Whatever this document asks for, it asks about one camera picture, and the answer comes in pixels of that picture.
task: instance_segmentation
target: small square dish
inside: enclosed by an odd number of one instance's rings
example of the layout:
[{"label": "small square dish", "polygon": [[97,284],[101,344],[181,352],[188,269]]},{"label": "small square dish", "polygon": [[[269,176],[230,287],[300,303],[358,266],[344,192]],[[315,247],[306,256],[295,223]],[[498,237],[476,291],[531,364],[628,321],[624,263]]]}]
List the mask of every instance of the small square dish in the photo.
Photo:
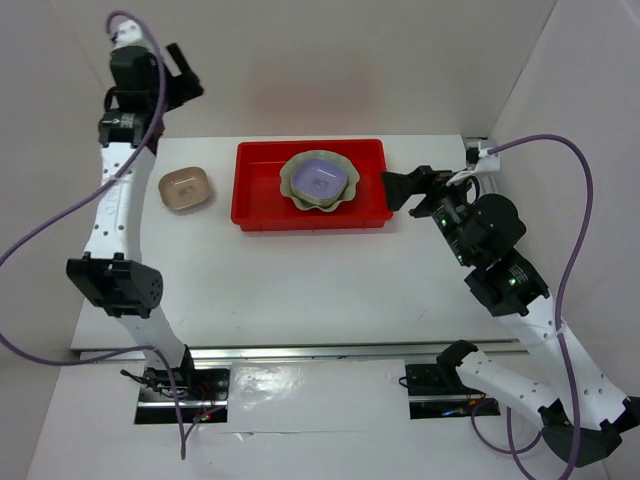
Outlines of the small square dish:
[{"label": "small square dish", "polygon": [[171,210],[201,205],[211,196],[207,173],[200,167],[187,167],[167,173],[158,183],[160,197]]}]

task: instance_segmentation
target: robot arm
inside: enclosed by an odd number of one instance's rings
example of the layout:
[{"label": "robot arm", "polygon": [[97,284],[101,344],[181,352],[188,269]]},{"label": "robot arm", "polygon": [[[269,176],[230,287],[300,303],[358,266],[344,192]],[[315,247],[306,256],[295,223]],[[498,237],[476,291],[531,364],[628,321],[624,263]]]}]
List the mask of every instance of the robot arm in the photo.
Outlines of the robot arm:
[{"label": "robot arm", "polygon": [[[469,148],[475,172],[496,171],[499,159],[480,165],[482,149]],[[385,172],[382,181],[390,210],[414,194],[425,198],[410,210],[413,217],[434,219],[461,266],[474,267],[465,279],[471,293],[511,330],[544,369],[550,387],[518,375],[464,341],[438,358],[462,384],[491,395],[542,429],[544,440],[563,460],[571,451],[574,426],[571,389],[557,341],[554,301],[533,265],[514,248],[526,227],[507,198],[483,195],[467,201],[468,175],[418,167],[408,175]],[[581,412],[578,466],[608,456],[621,443],[620,433],[638,425],[640,399],[628,398],[600,371],[573,332],[561,329],[575,372]]]},{"label": "robot arm", "polygon": [[[131,157],[150,126],[157,102],[162,101],[158,65],[165,69],[167,79],[165,111],[204,92],[176,44],[167,47],[181,71],[174,77],[158,62],[135,22],[120,24],[113,43],[110,67],[116,86],[105,97],[99,126],[103,184]],[[112,107],[114,99],[116,108]],[[84,254],[81,259],[68,260],[67,276],[87,300],[124,326],[138,345],[162,351],[179,386],[189,387],[193,360],[160,307],[162,275],[142,263],[140,251],[144,194],[163,129],[160,122],[129,171],[100,199]],[[161,383],[166,381],[166,369],[155,353],[145,352],[145,359],[149,375]]]}]

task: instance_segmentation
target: white table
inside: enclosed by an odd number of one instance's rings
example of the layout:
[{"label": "white table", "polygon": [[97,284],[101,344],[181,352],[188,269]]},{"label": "white table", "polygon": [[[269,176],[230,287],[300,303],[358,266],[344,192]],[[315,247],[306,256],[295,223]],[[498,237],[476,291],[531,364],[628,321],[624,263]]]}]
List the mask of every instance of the white table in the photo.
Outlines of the white table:
[{"label": "white table", "polygon": [[[522,360],[501,358],[510,368]],[[28,480],[521,478],[510,456],[480,443],[468,418],[410,420],[399,360],[234,365],[228,423],[199,427],[184,462],[175,425],[133,424],[138,385],[119,375],[122,367],[62,369]],[[125,367],[140,373],[142,364]],[[520,420],[516,443],[525,445],[534,432]],[[504,418],[478,423],[506,446]],[[522,461],[540,479],[565,467],[543,442]],[[571,478],[608,477],[598,462]]]},{"label": "white table", "polygon": [[[355,138],[380,138],[391,171],[464,167],[456,135]],[[230,220],[237,145],[283,139],[161,141],[145,200],[142,252],[163,274],[162,307],[181,340],[231,347],[511,338],[471,295],[463,282],[469,270],[458,266],[433,221],[408,215],[418,198],[383,229],[241,232]],[[215,199],[177,215],[162,204],[157,184],[165,173],[192,165],[207,172]],[[123,328],[85,302],[73,348],[131,344]]]}]

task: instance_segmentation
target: purple cable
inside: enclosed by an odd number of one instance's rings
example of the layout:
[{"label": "purple cable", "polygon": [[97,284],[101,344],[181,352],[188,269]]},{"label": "purple cable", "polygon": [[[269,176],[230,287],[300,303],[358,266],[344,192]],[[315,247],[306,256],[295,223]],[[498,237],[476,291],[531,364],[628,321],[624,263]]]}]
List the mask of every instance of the purple cable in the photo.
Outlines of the purple cable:
[{"label": "purple cable", "polygon": [[[576,240],[575,246],[573,247],[573,251],[569,257],[569,261],[567,262],[567,266],[564,269],[564,273],[562,274],[562,278],[560,279],[560,285],[558,286],[558,295],[556,297],[556,305],[554,311],[555,317],[555,326],[556,330],[559,331],[562,327],[562,303],[564,301],[564,294],[567,289],[567,284],[569,283],[569,277],[571,276],[571,271],[573,270],[573,266],[576,263],[576,259],[578,258],[578,254],[580,253],[580,249],[582,248],[582,244],[584,243],[584,238],[587,235],[587,229],[589,228],[589,221],[591,220],[591,211],[593,209],[593,177],[591,176],[591,168],[589,168],[589,163],[587,162],[584,153],[578,148],[578,146],[573,143],[571,140],[561,137],[560,135],[552,135],[552,134],[540,134],[540,135],[531,135],[528,137],[520,138],[518,140],[514,140],[513,142],[505,143],[504,145],[499,145],[497,147],[491,148],[487,151],[489,155],[494,155],[496,153],[504,152],[505,150],[509,150],[510,148],[517,147],[519,145],[523,145],[529,142],[535,142],[537,140],[550,140],[553,142],[559,142],[563,145],[569,147],[573,153],[580,160],[580,164],[582,165],[582,169],[584,170],[584,176],[586,180],[587,186],[587,201],[584,209],[584,216],[582,218],[582,226],[580,227],[580,233],[578,234],[578,238]],[[571,392],[571,406],[573,408],[573,436],[571,439],[571,453],[569,455],[569,460],[567,461],[567,467],[564,472],[560,476],[559,480],[567,480],[573,470],[576,468],[576,463],[578,460],[578,453],[580,451],[580,401],[578,399],[578,386],[576,383],[575,373],[573,371],[573,365],[571,363],[571,356],[569,355],[569,349],[567,348],[567,341],[564,338],[564,334],[558,334],[558,343],[560,344],[560,351],[562,353],[562,358],[564,360],[564,364],[567,370],[567,377],[569,380],[569,390]],[[533,479],[533,477],[526,471],[523,467],[520,459],[518,458],[518,453],[515,450],[513,444],[513,431],[511,429],[511,411],[507,410],[507,436],[509,437],[509,448],[511,451],[509,452],[513,457],[513,460],[516,462],[516,465],[520,469],[520,471],[525,475],[525,477],[529,479]]]},{"label": "purple cable", "polygon": [[[484,443],[487,447],[489,447],[491,450],[493,450],[494,452],[503,453],[505,455],[510,455],[511,452],[514,450],[514,447],[509,445],[511,450],[506,450],[504,448],[499,448],[499,447],[496,447],[495,445],[492,445],[491,442],[489,442],[489,440],[484,438],[484,436],[480,433],[480,430],[478,429],[478,425],[476,424],[476,417],[478,416],[478,412],[480,411],[480,409],[486,405],[489,405],[489,403],[491,402],[493,402],[493,400],[485,400],[484,402],[477,404],[473,408],[473,410],[471,411],[471,427],[473,428],[473,431],[476,432],[476,435],[478,436],[480,441]],[[538,444],[541,438],[542,438],[542,432],[538,432],[538,434],[536,435],[536,438],[534,438],[529,445],[527,445],[524,448],[521,448],[520,450],[515,450],[515,452],[518,455],[527,453],[529,450],[531,450],[533,447],[535,447]]]},{"label": "purple cable", "polygon": [[[151,139],[151,136],[154,134],[154,131],[158,127],[159,122],[162,120],[162,115],[164,114],[164,108],[165,108],[164,100],[166,98],[167,79],[166,79],[165,69],[162,68],[163,67],[162,56],[161,56],[161,50],[158,45],[158,42],[155,40],[154,36],[151,34],[151,31],[142,20],[123,10],[116,10],[107,17],[106,29],[107,29],[107,34],[109,36],[111,36],[111,22],[115,17],[119,17],[119,16],[126,17],[129,20],[133,20],[140,26],[144,36],[146,37],[147,40],[149,40],[149,42],[153,46],[154,52],[156,54],[156,58],[158,59],[158,67],[159,67],[158,68],[158,77],[159,77],[158,104],[156,105],[155,111],[153,113],[153,117],[151,118],[151,122],[149,123],[149,128],[147,129],[144,136],[142,137],[142,140],[140,141],[140,144],[138,145],[138,147],[131,153],[131,156],[129,157],[129,159],[122,165],[120,170],[116,172],[113,178],[110,178],[109,180],[107,180],[95,192],[87,196],[85,199],[81,200],[77,204],[72,205],[66,210],[63,210],[62,212],[53,216],[49,220],[42,223],[42,225],[34,228],[32,231],[27,233],[24,237],[19,239],[16,243],[14,243],[11,247],[9,247],[6,252],[4,252],[0,256],[0,268],[18,249],[20,249],[29,240],[39,235],[40,233],[44,232],[51,225],[59,222],[63,218],[71,215],[75,211],[91,203],[93,200],[100,197],[107,190],[109,190],[118,181],[118,179],[122,177],[122,175],[124,175],[124,173],[129,169],[129,167],[131,167],[133,162],[135,162],[138,155],[140,155],[140,152],[142,152],[142,150],[145,148],[145,146]],[[54,367],[70,367],[70,366],[76,366],[76,365],[87,365],[100,360],[106,360],[108,358],[112,358],[117,355],[121,355],[123,353],[152,350],[160,359],[160,361],[163,363],[164,367],[167,369],[167,373],[169,376],[169,384],[171,386],[171,394],[173,396],[173,400],[175,403],[176,418],[178,421],[178,430],[180,431],[180,456],[183,460],[185,459],[186,449],[187,449],[187,445],[186,445],[187,437],[184,432],[184,422],[182,420],[182,411],[180,409],[180,403],[178,399],[178,389],[176,386],[175,377],[173,375],[173,372],[171,371],[171,367],[166,357],[162,354],[162,352],[160,352],[159,350],[156,350],[155,347],[138,346],[138,347],[131,347],[131,348],[122,348],[122,349],[115,350],[113,352],[105,353],[103,355],[98,355],[96,357],[85,359],[85,360],[50,360],[47,358],[42,358],[36,355],[32,355],[22,350],[20,347],[13,344],[6,336],[4,336],[2,332],[0,332],[0,344],[5,346],[8,350],[18,355],[19,357],[24,358],[25,360],[29,360],[31,362],[38,363],[40,365],[47,365],[47,366],[54,366]]]}]

